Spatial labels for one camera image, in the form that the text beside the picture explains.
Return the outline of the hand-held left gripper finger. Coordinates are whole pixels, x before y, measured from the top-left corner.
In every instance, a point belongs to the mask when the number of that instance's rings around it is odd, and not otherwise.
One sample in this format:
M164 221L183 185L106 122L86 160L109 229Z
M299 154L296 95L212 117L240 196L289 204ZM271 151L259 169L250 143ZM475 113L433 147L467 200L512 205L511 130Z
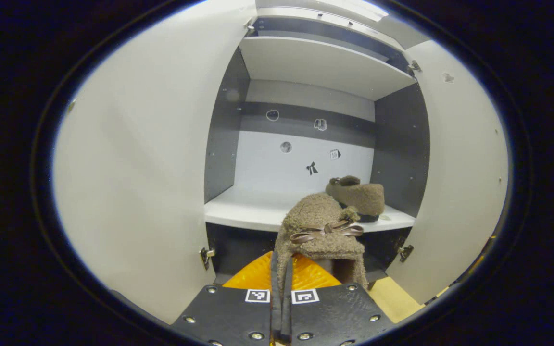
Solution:
M205 285L174 332L201 346L273 346L281 307L271 289L273 252L251 261L224 284Z
M396 326L358 283L295 288L309 278L299 264L288 261L281 304L281 339L291 346L362 346Z

